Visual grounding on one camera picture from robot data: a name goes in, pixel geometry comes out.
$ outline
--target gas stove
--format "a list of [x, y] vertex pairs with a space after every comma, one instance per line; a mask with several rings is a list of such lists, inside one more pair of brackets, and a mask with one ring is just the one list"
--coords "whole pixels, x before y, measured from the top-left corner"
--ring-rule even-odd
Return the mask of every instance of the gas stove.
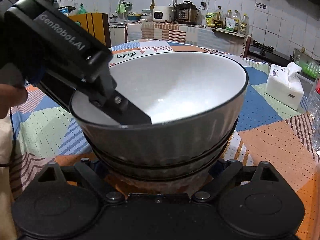
[[298, 239], [303, 203], [269, 162], [220, 159], [213, 180], [191, 198], [126, 198], [102, 179], [105, 172], [95, 172], [101, 165], [87, 158], [67, 167], [48, 163], [12, 206], [19, 239]]
[[285, 54], [275, 51], [274, 47], [265, 46], [257, 41], [253, 41], [250, 45], [248, 55], [255, 60], [261, 60], [270, 64], [276, 64], [281, 67], [286, 67], [291, 59]]

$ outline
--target white tissue pack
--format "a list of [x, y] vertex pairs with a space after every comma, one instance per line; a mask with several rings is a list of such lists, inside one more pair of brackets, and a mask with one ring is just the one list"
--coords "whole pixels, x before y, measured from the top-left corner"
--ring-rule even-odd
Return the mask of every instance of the white tissue pack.
[[294, 62], [289, 63], [287, 67], [272, 64], [267, 80], [266, 93], [297, 110], [303, 97], [303, 88], [300, 79], [296, 76], [296, 73], [300, 71], [301, 67]]

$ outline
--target green bag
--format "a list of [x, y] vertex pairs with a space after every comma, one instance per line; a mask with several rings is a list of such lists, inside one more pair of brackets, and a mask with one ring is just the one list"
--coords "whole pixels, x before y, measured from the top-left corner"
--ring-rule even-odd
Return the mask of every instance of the green bag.
[[83, 8], [83, 3], [80, 4], [80, 9], [78, 10], [77, 14], [84, 14], [87, 13], [87, 11]]

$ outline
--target dish rack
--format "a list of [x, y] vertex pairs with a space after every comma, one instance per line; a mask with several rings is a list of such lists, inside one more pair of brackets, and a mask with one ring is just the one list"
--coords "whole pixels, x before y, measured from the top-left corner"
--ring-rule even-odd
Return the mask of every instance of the dish rack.
[[320, 63], [298, 49], [293, 50], [293, 62], [302, 68], [301, 74], [314, 81], [319, 74]]

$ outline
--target black circular cover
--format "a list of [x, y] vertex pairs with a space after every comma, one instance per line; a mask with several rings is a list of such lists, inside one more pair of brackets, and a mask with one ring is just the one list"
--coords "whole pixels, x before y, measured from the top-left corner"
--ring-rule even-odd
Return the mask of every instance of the black circular cover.
[[27, 190], [12, 206], [17, 226], [41, 239], [71, 237], [85, 230], [99, 212], [99, 202], [87, 189], [42, 182]]
[[264, 180], [228, 191], [220, 198], [218, 211], [237, 231], [261, 239], [295, 232], [304, 217], [303, 203], [288, 185]]

